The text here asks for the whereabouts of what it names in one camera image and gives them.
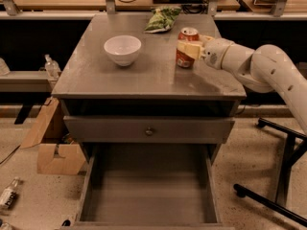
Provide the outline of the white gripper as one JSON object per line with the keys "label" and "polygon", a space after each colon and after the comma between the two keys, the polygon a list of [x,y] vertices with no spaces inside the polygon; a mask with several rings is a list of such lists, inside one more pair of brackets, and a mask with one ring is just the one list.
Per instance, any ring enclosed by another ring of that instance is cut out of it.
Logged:
{"label": "white gripper", "polygon": [[205,64],[214,69],[221,70],[226,51],[234,42],[224,38],[213,39],[212,36],[205,34],[199,34],[199,40],[179,40],[177,42],[177,49],[192,59],[202,58],[204,52]]}

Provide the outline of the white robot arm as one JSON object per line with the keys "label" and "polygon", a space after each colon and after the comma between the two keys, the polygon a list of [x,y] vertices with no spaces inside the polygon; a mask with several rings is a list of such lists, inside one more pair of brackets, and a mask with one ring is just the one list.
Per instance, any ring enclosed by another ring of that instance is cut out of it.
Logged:
{"label": "white robot arm", "polygon": [[202,35],[199,40],[179,39],[177,49],[207,66],[230,73],[258,93],[275,91],[307,133],[307,80],[279,47],[266,44],[252,50],[225,38]]}

